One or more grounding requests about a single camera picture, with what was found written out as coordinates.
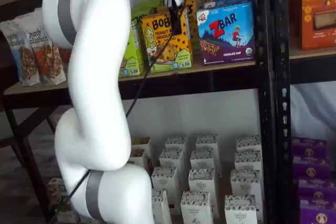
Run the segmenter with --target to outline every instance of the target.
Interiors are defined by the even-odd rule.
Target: cardboard box
[[[128,163],[139,165],[148,171],[147,157],[145,155],[145,149],[133,149],[131,151],[130,158],[128,159]]]
[[[164,149],[160,155],[160,164],[161,167],[177,167],[177,175],[182,190],[189,190],[189,168],[185,166],[185,154],[182,150],[177,148]]]
[[[216,8],[216,7],[220,7],[224,5],[238,4],[243,1],[248,1],[248,0],[216,0],[216,1],[205,2],[204,9],[211,9],[211,8]]]
[[[192,150],[191,141],[187,136],[169,136],[166,143],[166,149],[177,148],[183,151],[185,158],[185,167],[191,168],[190,155]]]
[[[213,224],[209,193],[183,192],[181,200],[184,224]]]
[[[56,206],[60,204],[67,196],[68,192],[61,178],[53,178],[47,185],[47,190],[51,203]],[[57,221],[64,223],[77,223],[78,214],[72,208],[70,203],[66,203],[64,208],[57,213]]]
[[[257,224],[254,196],[225,196],[225,217],[229,224]]]
[[[293,157],[293,178],[330,178],[329,160],[313,157]]]
[[[192,43],[200,41],[200,37],[198,35],[196,12],[203,8],[203,4],[204,3],[202,3],[201,0],[187,0],[186,2],[190,27],[190,41]]]
[[[154,168],[152,174],[153,187],[157,190],[165,190],[169,203],[170,213],[179,215],[181,213],[181,195],[182,191],[177,175],[177,168]]]
[[[301,0],[302,48],[335,46],[336,1]]]
[[[146,7],[146,8],[157,8],[164,5],[164,0],[144,0],[136,5],[136,8]]]
[[[264,223],[264,196],[259,170],[232,170],[232,194],[237,196],[254,195],[256,198],[258,223]]]
[[[205,65],[254,60],[255,38],[250,1],[199,10],[197,23]]]
[[[99,220],[93,220],[88,217],[84,217],[82,215],[79,216],[80,223],[82,224],[100,224],[101,222]]]
[[[219,147],[218,147],[218,135],[209,134],[209,135],[198,135],[196,137],[196,148],[208,147],[214,150],[214,160],[216,165],[216,171],[220,177],[223,176],[222,172],[222,163],[219,158]]]
[[[196,148],[191,151],[191,169],[215,169],[214,150],[212,148]]]
[[[155,224],[172,224],[166,191],[152,189],[152,208]]]
[[[124,58],[120,65],[119,77],[138,76],[144,68],[137,21],[133,20]]]
[[[327,157],[327,141],[312,138],[293,137],[292,154],[315,158]]]
[[[299,179],[299,196],[336,201],[336,180]]]
[[[190,68],[193,61],[192,44],[187,9],[181,16],[182,33],[172,36],[172,39],[160,54],[166,42],[172,35],[169,12],[145,16],[142,19],[142,30],[149,64],[151,58],[157,58],[151,68],[152,73],[175,69]]]
[[[236,170],[259,170],[263,181],[263,163],[260,151],[238,151],[235,153]]]
[[[332,201],[300,198],[301,224],[336,223],[336,203]]]
[[[236,147],[237,151],[260,151],[262,153],[259,135],[237,137]]]
[[[148,172],[151,175],[153,173],[153,167],[156,163],[153,159],[153,150],[150,137],[138,137],[132,139],[132,150],[144,149],[144,155],[147,159]]]
[[[218,176],[215,169],[191,169],[189,171],[190,191],[208,192],[214,218],[219,218],[218,210]]]

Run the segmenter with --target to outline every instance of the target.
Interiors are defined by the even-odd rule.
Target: granola bag
[[[22,85],[32,86],[40,83],[36,58],[26,33],[12,20],[1,22],[0,29],[11,48]]]
[[[66,81],[59,50],[49,39],[45,31],[41,9],[17,18],[32,45],[39,70],[48,84],[60,84]]]

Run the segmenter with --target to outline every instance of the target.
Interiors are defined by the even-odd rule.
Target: bobo's oat bar box
[[[132,21],[124,58],[122,59],[119,77],[138,76],[143,71],[143,54],[140,46],[137,21]]]
[[[292,138],[292,154],[315,158],[327,157],[327,141],[303,137]]]
[[[205,65],[255,59],[251,2],[199,10],[197,23]]]
[[[191,42],[198,42],[200,40],[200,37],[198,36],[196,12],[199,9],[202,9],[203,5],[201,0],[187,0],[186,6],[188,10]]]
[[[336,200],[336,180],[334,179],[299,179],[299,196],[320,200]]]
[[[156,63],[151,73],[190,68],[193,53],[190,41],[190,29],[187,9],[181,16],[182,33],[174,35],[164,51],[160,54],[172,32],[169,12],[162,12],[142,19],[142,30],[146,53],[151,64],[151,57],[156,57]]]

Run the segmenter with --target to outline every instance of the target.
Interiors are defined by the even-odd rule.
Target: purple box
[[[303,137],[293,137],[292,154],[293,156],[326,158],[327,141]]]
[[[336,201],[336,180],[299,179],[299,196]]]
[[[336,203],[300,197],[301,224],[336,223]]]
[[[327,158],[293,157],[293,178],[330,178],[330,164]]]

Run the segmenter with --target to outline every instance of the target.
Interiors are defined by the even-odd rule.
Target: orange cereal box
[[[142,30],[146,53],[151,64],[151,58],[156,57],[156,63],[151,68],[152,73],[192,66],[192,45],[187,8],[181,16],[182,33],[172,36],[172,39],[160,54],[172,34],[169,12],[145,16],[142,19]]]
[[[302,48],[336,45],[336,0],[302,0]]]

